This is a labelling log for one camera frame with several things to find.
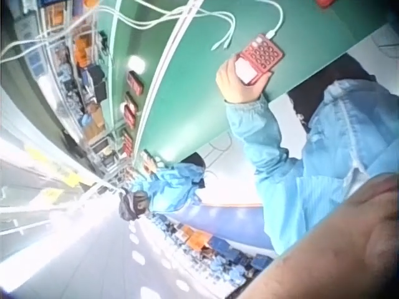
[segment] blue sleeve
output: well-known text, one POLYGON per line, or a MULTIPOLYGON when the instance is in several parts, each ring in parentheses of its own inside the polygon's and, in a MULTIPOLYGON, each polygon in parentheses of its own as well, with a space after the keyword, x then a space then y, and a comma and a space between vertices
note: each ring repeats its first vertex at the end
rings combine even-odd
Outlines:
POLYGON ((280 128, 266 100, 226 106, 231 131, 244 143, 246 157, 256 168, 257 184, 271 178, 280 181, 297 159, 281 148, 280 128))
POLYGON ((177 163, 170 168, 158 168, 156 176, 168 181, 172 186, 180 186, 186 182, 197 183, 204 177, 205 169, 188 163, 177 163))
POLYGON ((281 148, 281 132, 265 99, 247 104, 226 104, 231 131, 244 143, 247 159, 255 166, 258 196, 264 213, 264 231, 281 254, 304 230, 297 178, 302 161, 289 158, 281 148))

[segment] blue work jacket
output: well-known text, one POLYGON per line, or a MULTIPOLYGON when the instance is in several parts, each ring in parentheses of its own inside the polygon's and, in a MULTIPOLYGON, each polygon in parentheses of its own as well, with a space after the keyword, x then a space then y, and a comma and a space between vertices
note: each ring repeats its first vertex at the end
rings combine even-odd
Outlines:
POLYGON ((170 168, 158 168, 148 179, 139 178, 131 191, 145 191, 150 199, 150 211, 171 213, 180 210, 187 202, 197 201, 195 191, 203 179, 205 169, 193 164, 177 163, 170 168))
POLYGON ((265 99, 226 104, 231 130, 256 168, 264 230, 278 254, 344 202, 354 187, 399 172, 398 106, 399 98, 378 83, 334 82, 309 122, 302 159, 295 159, 281 148, 279 125, 265 99))

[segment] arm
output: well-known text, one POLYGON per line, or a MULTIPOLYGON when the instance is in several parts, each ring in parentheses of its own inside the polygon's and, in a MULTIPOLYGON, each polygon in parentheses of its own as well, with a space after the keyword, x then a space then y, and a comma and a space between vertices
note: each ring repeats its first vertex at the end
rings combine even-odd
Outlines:
POLYGON ((204 177, 205 169, 193 164, 177 163, 170 168, 158 168, 158 179, 168 181, 174 186, 186 182, 198 182, 204 177))
POLYGON ((239 298, 379 298, 374 295, 397 277, 398 179, 369 180, 239 298))
POLYGON ((233 133, 244 142, 246 156, 256 167, 257 193, 262 199, 265 232, 275 251, 281 254, 306 231, 297 178, 302 163, 288 158, 280 147, 281 133, 265 99, 260 99, 270 73, 254 85, 238 79, 235 57, 226 61, 216 74, 216 83, 227 104, 227 116, 233 133))
POLYGON ((281 132, 264 98, 251 103, 226 104, 230 128, 244 143, 247 158, 256 168, 257 183, 284 177, 297 162, 281 148, 281 132))

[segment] orange bin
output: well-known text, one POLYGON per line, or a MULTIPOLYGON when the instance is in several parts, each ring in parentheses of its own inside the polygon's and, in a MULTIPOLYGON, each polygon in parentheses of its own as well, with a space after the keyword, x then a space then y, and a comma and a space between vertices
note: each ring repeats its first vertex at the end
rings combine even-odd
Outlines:
POLYGON ((201 251, 202 247, 208 243, 210 238, 212 238, 211 234, 197 230, 191 235, 186 244, 195 251, 201 251))

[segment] white cable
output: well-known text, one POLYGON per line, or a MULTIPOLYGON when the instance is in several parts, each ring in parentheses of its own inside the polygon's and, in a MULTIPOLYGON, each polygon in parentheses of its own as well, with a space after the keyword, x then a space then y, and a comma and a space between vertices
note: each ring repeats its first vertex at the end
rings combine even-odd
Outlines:
MULTIPOLYGON (((55 34, 53 37, 48 38, 45 42, 41 42, 41 43, 39 43, 39 44, 37 44, 37 45, 33 45, 32 47, 30 47, 29 49, 23 51, 22 53, 20 53, 20 54, 18 54, 18 55, 12 56, 12 57, 10 57, 10 58, 6 58, 6 59, 4 59, 4 60, 0 60, 0 64, 3 64, 3 63, 5 63, 5 62, 18 59, 18 58, 20 58, 20 57, 23 57, 23 56, 25 56, 26 54, 32 52, 33 50, 36 50, 36 49, 40 48, 42 45, 44 45, 44 44, 46 44, 46 43, 48 43, 48 42, 51 42, 51 41, 53 41, 53 40, 57 40, 57 39, 59 39, 59 38, 65 36, 68 32, 70 32, 73 28, 77 27, 81 22, 83 22, 87 17, 89 17, 91 14, 93 14, 96 10, 97 10, 97 9, 96 9, 96 7, 95 7, 94 9, 91 9, 91 10, 87 11, 87 12, 86 12, 85 14, 83 14, 80 18, 78 18, 75 22, 73 22, 66 30, 64 30, 64 31, 62 31, 62 32, 59 32, 59 33, 55 34)), ((19 41, 19 42, 15 42, 15 43, 16 43, 16 44, 20 44, 20 43, 24 43, 24 42, 25 42, 24 40, 21 40, 21 41, 19 41)))
POLYGON ((284 11, 282 10, 281 5, 278 4, 278 3, 275 2, 275 1, 272 1, 272 0, 255 0, 255 1, 271 4, 271 5, 273 5, 274 7, 276 7, 276 8, 279 10, 279 12, 280 12, 280 19, 279 19, 279 22, 277 23, 277 25, 275 26, 274 29, 270 30, 270 31, 266 34, 266 38, 267 38, 267 39, 272 39, 272 38, 275 36, 275 34, 277 33, 277 31, 278 31, 278 30, 281 28, 281 26, 282 26, 282 22, 283 22, 283 20, 284 20, 284 11))
POLYGON ((23 44, 28 44, 28 43, 30 43, 30 42, 38 42, 38 41, 46 40, 46 39, 41 39, 41 37, 44 36, 44 35, 46 35, 46 34, 49 33, 49 32, 56 31, 56 30, 59 30, 59 29, 62 29, 62 28, 64 28, 62 25, 61 25, 61 26, 57 26, 57 27, 51 28, 51 29, 49 29, 49 30, 47 30, 47 31, 45 31, 45 32, 43 32, 43 33, 41 33, 41 34, 39 34, 39 35, 36 36, 34 39, 17 40, 17 41, 15 41, 15 42, 12 42, 12 43, 10 43, 9 45, 7 45, 7 47, 5 47, 5 48, 1 51, 0 57, 2 57, 9 49, 15 47, 16 45, 23 45, 23 44))
MULTIPOLYGON (((168 21, 168 20, 172 20, 172 19, 178 19, 181 16, 181 13, 183 12, 184 8, 185 8, 185 6, 180 6, 172 11, 164 11, 162 9, 156 8, 155 11, 158 11, 160 13, 165 12, 165 15, 159 19, 152 20, 152 21, 135 21, 135 20, 131 20, 131 19, 127 18, 126 16, 124 16, 123 14, 119 13, 118 11, 112 9, 111 7, 100 6, 101 11, 103 11, 103 9, 104 9, 104 11, 111 12, 112 14, 116 15, 124 23, 126 23, 129 26, 132 26, 134 28, 140 29, 140 30, 149 29, 149 28, 159 24, 160 22, 164 22, 164 21, 168 21), (145 25, 145 26, 138 28, 135 25, 145 25)), ((235 20, 234 16, 230 12, 225 12, 225 11, 209 12, 209 11, 204 11, 203 9, 199 9, 199 10, 201 11, 201 13, 196 14, 195 17, 217 16, 217 17, 227 20, 230 23, 230 29, 226 33, 226 35, 220 41, 215 43, 215 45, 212 46, 212 48, 211 48, 211 50, 214 50, 214 49, 218 48, 224 42, 223 47, 224 47, 224 49, 226 49, 231 42, 231 38, 233 36, 233 32, 234 32, 235 26, 236 26, 236 20, 235 20)))
MULTIPOLYGON (((150 4, 150 3, 147 3, 144 0, 136 0, 136 2, 141 4, 141 5, 143 5, 143 6, 148 7, 150 9, 154 10, 154 11, 160 12, 162 14, 168 14, 170 12, 170 11, 166 11, 164 9, 161 9, 159 7, 156 7, 156 6, 154 6, 154 5, 150 4)), ((231 38, 233 37, 233 33, 234 33, 235 28, 236 28, 236 18, 233 16, 233 14, 231 14, 230 12, 227 12, 227 11, 209 12, 209 11, 206 11, 206 10, 204 10, 202 8, 199 8, 198 10, 200 12, 203 12, 204 14, 203 15, 197 14, 197 15, 195 15, 195 17, 216 16, 216 17, 220 17, 222 19, 225 19, 225 20, 227 20, 230 23, 230 30, 226 33, 226 35, 219 42, 215 43, 215 45, 213 45, 212 48, 211 48, 211 50, 214 50, 214 49, 218 48, 221 45, 222 42, 225 42, 223 48, 226 49, 229 46, 230 42, 231 42, 231 38)))
MULTIPOLYGON (((87 17, 89 17, 94 11, 104 11, 104 12, 108 12, 113 14, 114 16, 117 16, 122 22, 126 23, 127 25, 129 25, 130 27, 134 27, 138 30, 146 30, 149 29, 161 22, 165 22, 165 21, 169 21, 172 19, 178 19, 181 17, 181 14, 184 10, 185 6, 181 6, 178 7, 176 9, 174 9, 173 11, 167 12, 164 16, 160 17, 159 19, 155 19, 152 21, 135 21, 135 20, 131 20, 128 17, 124 16, 123 14, 119 13, 118 11, 112 9, 111 7, 107 7, 107 6, 97 6, 94 9, 89 10, 88 12, 86 12, 83 16, 81 16, 79 19, 77 19, 74 23, 71 24, 71 26, 69 26, 66 30, 57 33, 56 35, 49 37, 47 39, 36 39, 36 40, 20 40, 20 41, 15 41, 12 44, 8 45, 2 52, 0 57, 2 57, 11 47, 14 47, 15 45, 20 45, 20 44, 26 44, 29 42, 39 42, 42 41, 41 43, 38 43, 30 48, 28 48, 27 50, 23 51, 22 53, 20 53, 19 55, 15 55, 13 57, 9 57, 6 58, 4 60, 0 60, 0 64, 8 62, 8 61, 12 61, 14 59, 18 59, 24 55, 26 55, 27 53, 36 50, 37 48, 41 47, 42 45, 48 43, 48 42, 52 42, 53 40, 57 40, 60 39, 61 37, 65 36, 66 34, 68 34, 73 28, 77 27, 82 21, 84 21, 84 19, 86 19, 87 17)), ((229 12, 208 12, 208 11, 204 11, 201 9, 201 14, 197 14, 195 15, 196 17, 203 17, 203 16, 209 16, 209 15, 213 15, 213 16, 218 16, 222 19, 227 20, 231 27, 230 30, 227 32, 227 34, 217 43, 215 43, 214 46, 212 46, 211 50, 216 49, 217 47, 219 47, 223 42, 224 42, 224 48, 227 48, 231 38, 233 36, 233 32, 235 29, 235 18, 234 16, 229 13, 229 12)))

